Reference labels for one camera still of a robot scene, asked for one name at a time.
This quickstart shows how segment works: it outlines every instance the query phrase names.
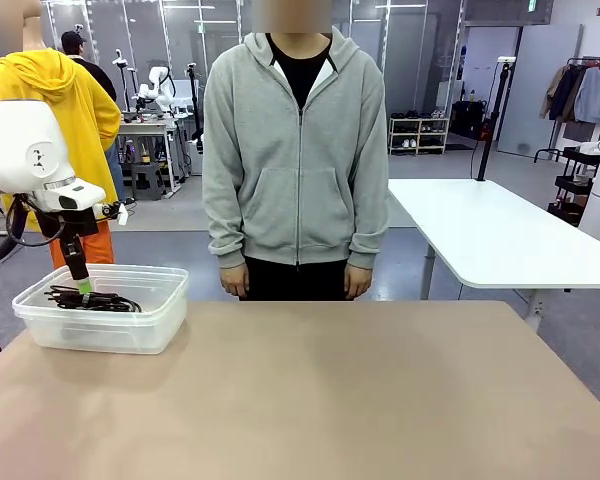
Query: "brown table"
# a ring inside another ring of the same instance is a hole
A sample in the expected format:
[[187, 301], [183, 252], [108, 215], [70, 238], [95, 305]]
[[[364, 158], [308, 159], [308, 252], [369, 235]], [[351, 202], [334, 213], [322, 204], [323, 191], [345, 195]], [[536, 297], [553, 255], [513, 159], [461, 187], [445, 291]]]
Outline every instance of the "brown table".
[[500, 303], [196, 304], [157, 357], [0, 356], [0, 480], [600, 480], [600, 403]]

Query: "ribbed cuff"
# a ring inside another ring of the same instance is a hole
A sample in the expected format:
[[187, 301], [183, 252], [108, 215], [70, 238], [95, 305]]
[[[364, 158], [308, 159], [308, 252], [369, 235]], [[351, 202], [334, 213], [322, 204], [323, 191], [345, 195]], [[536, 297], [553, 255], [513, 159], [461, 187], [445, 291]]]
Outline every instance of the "ribbed cuff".
[[352, 267], [362, 268], [363, 270], [373, 270], [373, 262], [376, 260], [375, 253], [351, 252], [348, 264]]
[[240, 250], [236, 250], [226, 255], [219, 255], [218, 262], [220, 263], [220, 268], [234, 268], [244, 263], [244, 257]]

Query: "shoe rack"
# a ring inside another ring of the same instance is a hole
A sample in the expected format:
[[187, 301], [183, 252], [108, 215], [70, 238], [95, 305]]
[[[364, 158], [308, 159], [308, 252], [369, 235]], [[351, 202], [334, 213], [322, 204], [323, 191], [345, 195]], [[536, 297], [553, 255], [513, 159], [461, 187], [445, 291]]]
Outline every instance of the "shoe rack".
[[[420, 152], [443, 154], [448, 133], [448, 118], [391, 118], [387, 142], [389, 155], [409, 152], [416, 155]], [[415, 146], [403, 146], [405, 140], [415, 141]]]

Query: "storage bin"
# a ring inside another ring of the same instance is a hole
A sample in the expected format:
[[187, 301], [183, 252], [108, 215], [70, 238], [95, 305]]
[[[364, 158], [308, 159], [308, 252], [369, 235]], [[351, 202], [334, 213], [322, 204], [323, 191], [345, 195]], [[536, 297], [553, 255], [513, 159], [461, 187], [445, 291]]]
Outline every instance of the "storage bin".
[[87, 265], [93, 291], [138, 303], [141, 313], [65, 310], [49, 300], [52, 285], [74, 287], [68, 267], [47, 275], [13, 299], [13, 311], [43, 347], [111, 353], [158, 354], [187, 314], [186, 270]]

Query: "hoodie pocket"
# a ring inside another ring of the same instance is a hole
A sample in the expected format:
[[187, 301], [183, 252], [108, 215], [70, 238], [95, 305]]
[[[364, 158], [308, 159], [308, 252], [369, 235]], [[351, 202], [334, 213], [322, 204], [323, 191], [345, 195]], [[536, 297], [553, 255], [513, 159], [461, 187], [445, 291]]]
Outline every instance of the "hoodie pocket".
[[242, 213], [248, 239], [266, 248], [295, 246], [297, 170], [266, 168]]
[[337, 247], [351, 241], [353, 212], [344, 202], [333, 168], [302, 172], [300, 246]]

